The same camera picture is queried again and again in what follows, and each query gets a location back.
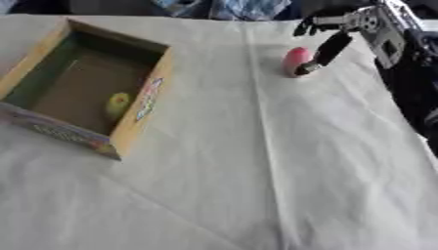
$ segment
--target table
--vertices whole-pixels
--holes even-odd
[[[62,17],[0,18],[0,74]],[[74,17],[167,43],[174,79],[124,161],[0,124],[2,249],[436,249],[438,182],[359,37],[286,78],[285,22]]]

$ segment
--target pink ball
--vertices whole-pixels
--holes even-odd
[[[283,67],[290,77],[297,77],[297,75],[295,75],[295,70],[301,64],[307,63],[310,60],[312,60],[312,55],[308,49],[296,47],[291,49],[285,55],[285,58],[283,59]]]

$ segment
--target blue cloth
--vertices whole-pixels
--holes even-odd
[[[210,18],[235,21],[268,21],[291,0],[213,0]]]

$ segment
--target open box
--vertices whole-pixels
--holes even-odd
[[[170,73],[168,46],[66,20],[0,80],[0,114],[120,159]],[[114,123],[105,106],[120,92],[132,104]]]

